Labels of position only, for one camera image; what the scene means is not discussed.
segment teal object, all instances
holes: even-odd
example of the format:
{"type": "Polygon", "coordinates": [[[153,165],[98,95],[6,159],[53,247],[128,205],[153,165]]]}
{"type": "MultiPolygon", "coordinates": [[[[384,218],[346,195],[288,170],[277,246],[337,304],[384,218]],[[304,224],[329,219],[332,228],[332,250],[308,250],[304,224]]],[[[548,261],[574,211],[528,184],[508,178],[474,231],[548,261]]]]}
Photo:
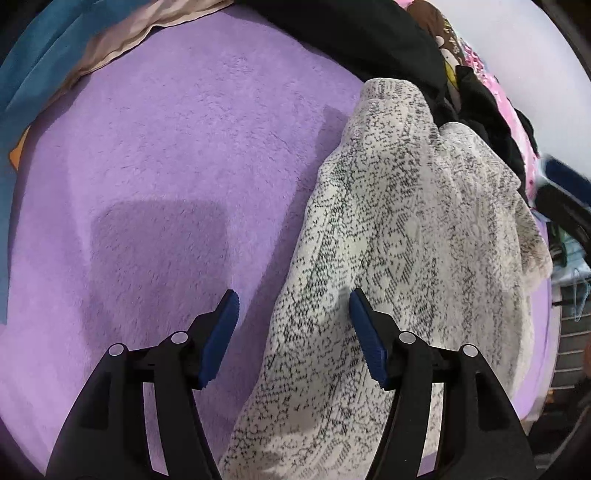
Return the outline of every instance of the teal object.
{"type": "Polygon", "coordinates": [[[84,54],[88,41],[149,0],[53,0],[0,66],[0,323],[7,322],[8,227],[17,179],[8,154],[84,54]]]}

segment silver pin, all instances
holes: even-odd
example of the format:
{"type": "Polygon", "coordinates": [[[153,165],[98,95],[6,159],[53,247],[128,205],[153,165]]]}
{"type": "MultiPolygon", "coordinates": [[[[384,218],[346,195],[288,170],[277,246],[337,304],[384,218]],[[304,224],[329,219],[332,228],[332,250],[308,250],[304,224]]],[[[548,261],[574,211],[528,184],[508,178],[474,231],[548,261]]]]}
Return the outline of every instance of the silver pin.
{"type": "Polygon", "coordinates": [[[186,342],[189,339],[189,336],[186,332],[177,332],[170,339],[173,343],[179,344],[186,342]]]}
{"type": "Polygon", "coordinates": [[[464,348],[462,348],[462,351],[467,356],[476,356],[476,355],[478,355],[478,348],[476,348],[474,345],[464,345],[464,348]]]}
{"type": "Polygon", "coordinates": [[[124,347],[120,343],[116,343],[109,347],[109,355],[110,356],[117,356],[123,353],[124,347]]]}
{"type": "Polygon", "coordinates": [[[411,332],[402,332],[399,336],[398,336],[398,340],[400,340],[402,343],[407,343],[407,344],[411,344],[414,343],[414,341],[417,339],[417,337],[414,336],[413,333],[411,332]]]}

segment white surface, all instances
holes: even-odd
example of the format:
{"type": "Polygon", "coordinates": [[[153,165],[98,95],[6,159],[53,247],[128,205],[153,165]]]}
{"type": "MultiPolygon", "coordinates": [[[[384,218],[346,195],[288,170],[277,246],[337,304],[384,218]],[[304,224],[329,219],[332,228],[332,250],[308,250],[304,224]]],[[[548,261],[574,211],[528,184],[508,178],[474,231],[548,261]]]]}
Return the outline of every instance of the white surface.
{"type": "Polygon", "coordinates": [[[430,0],[534,126],[540,150],[591,177],[591,81],[531,0],[430,0]]]}

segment beige fabric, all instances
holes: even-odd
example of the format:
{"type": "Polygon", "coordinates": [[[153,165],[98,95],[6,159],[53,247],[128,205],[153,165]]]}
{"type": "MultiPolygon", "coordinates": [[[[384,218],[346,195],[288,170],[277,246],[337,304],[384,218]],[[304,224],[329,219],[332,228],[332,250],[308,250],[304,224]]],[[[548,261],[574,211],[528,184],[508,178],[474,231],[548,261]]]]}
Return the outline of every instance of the beige fabric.
{"type": "Polygon", "coordinates": [[[233,0],[155,0],[88,42],[84,56],[51,97],[53,103],[84,75],[107,65],[145,39],[152,27],[172,27],[231,5],[233,0]]]}

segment speckled knit clothing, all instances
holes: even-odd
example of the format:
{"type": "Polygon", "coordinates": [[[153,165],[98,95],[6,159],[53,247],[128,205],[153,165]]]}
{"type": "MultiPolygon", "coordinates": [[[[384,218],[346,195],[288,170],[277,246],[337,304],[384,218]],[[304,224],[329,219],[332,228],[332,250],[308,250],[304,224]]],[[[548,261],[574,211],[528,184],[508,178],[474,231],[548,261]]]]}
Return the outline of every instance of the speckled knit clothing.
{"type": "MultiPolygon", "coordinates": [[[[474,343],[515,390],[533,346],[528,294],[551,270],[518,184],[465,125],[438,131],[411,83],[365,84],[318,173],[259,380],[220,461],[225,480],[365,477],[393,393],[363,360],[348,318],[355,287],[431,345],[474,343]]],[[[442,398],[435,388],[425,453],[442,398]]]]}

